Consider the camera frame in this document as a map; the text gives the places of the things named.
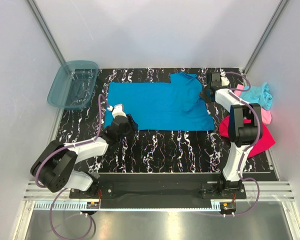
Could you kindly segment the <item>blue t shirt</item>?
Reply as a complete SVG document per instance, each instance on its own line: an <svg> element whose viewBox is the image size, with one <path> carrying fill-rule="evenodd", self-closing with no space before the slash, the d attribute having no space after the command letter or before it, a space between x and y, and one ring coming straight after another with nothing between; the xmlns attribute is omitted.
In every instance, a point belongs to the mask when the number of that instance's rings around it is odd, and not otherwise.
<svg viewBox="0 0 300 240"><path fill-rule="evenodd" d="M123 105L138 129L158 131L213 131L214 119L199 93L202 84L193 73L170 75L170 82L112 82L107 101Z"/></svg>

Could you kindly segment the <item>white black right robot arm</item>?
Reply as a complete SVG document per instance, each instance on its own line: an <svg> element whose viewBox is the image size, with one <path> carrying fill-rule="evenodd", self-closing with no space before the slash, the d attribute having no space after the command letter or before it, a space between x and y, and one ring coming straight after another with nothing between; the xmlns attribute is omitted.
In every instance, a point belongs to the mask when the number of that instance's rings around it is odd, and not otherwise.
<svg viewBox="0 0 300 240"><path fill-rule="evenodd" d="M208 103L216 102L229 112L230 152L216 184L216 192L226 199L241 191L248 155L262 137L261 106L248 103L237 96L230 89L225 73L208 73L206 79L207 85L199 96Z"/></svg>

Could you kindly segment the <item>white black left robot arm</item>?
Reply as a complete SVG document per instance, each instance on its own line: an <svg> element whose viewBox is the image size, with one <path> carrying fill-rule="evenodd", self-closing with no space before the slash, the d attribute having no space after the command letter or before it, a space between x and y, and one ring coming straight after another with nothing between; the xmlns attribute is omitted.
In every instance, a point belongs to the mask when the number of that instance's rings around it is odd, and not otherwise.
<svg viewBox="0 0 300 240"><path fill-rule="evenodd" d="M68 145L53 140L32 165L30 173L39 188L46 188L52 193L74 189L87 198L93 198L98 193L98 178L74 170L75 165L105 155L116 148L123 138L132 137L137 131L137 123L128 114L114 117L97 138Z"/></svg>

